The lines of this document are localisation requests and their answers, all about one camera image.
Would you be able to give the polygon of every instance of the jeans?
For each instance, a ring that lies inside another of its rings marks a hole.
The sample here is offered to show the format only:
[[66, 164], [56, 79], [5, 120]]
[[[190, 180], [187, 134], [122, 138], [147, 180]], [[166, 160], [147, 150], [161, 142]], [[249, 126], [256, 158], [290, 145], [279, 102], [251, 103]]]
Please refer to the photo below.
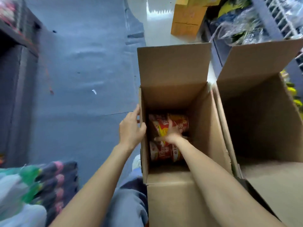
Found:
[[147, 222], [147, 188], [137, 168], [116, 188], [103, 227], [144, 227]]

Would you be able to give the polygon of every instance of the open cardboard box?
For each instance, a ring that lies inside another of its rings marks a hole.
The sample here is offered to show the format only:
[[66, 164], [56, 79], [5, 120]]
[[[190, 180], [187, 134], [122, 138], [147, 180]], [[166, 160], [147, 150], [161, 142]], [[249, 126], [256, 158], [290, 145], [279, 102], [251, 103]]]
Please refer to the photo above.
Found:
[[234, 174], [288, 226], [302, 216], [303, 123], [279, 72], [302, 47], [301, 39], [234, 46], [213, 86]]
[[[193, 145], [228, 172], [226, 150], [213, 92], [207, 83], [211, 44], [138, 48], [140, 123], [157, 110], [180, 111], [189, 119]], [[154, 166], [149, 140], [141, 142], [150, 226], [217, 226], [187, 166]]]

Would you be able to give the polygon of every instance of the white shoe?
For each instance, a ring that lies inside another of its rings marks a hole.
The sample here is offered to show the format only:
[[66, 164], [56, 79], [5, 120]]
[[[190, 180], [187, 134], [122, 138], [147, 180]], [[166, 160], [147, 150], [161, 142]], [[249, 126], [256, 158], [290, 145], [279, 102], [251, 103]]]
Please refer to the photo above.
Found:
[[137, 168], [141, 168], [141, 155], [137, 155], [133, 161], [132, 170]]

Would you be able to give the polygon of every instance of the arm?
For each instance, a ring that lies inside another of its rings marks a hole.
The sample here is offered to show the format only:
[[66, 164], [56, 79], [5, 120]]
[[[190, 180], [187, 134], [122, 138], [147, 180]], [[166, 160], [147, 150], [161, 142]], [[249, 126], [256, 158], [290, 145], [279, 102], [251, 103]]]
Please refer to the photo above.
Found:
[[179, 148], [211, 213], [222, 227], [285, 227], [232, 175], [182, 138], [171, 121], [167, 136], [157, 140], [173, 143]]
[[146, 132], [137, 125], [140, 108], [127, 114], [119, 125], [120, 141], [93, 177], [75, 195], [51, 227], [99, 227], [107, 212], [125, 162]]

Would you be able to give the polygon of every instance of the gray floor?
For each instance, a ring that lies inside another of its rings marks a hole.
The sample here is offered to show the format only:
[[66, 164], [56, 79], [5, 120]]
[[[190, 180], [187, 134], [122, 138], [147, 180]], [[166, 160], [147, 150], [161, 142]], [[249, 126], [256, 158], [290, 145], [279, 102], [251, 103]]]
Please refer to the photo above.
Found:
[[[26, 1], [45, 26], [40, 35], [30, 163], [76, 160], [84, 184], [118, 143], [119, 123], [138, 103], [136, 49], [146, 45], [143, 25], [126, 0]], [[139, 152], [137, 147], [120, 180], [131, 172]]]

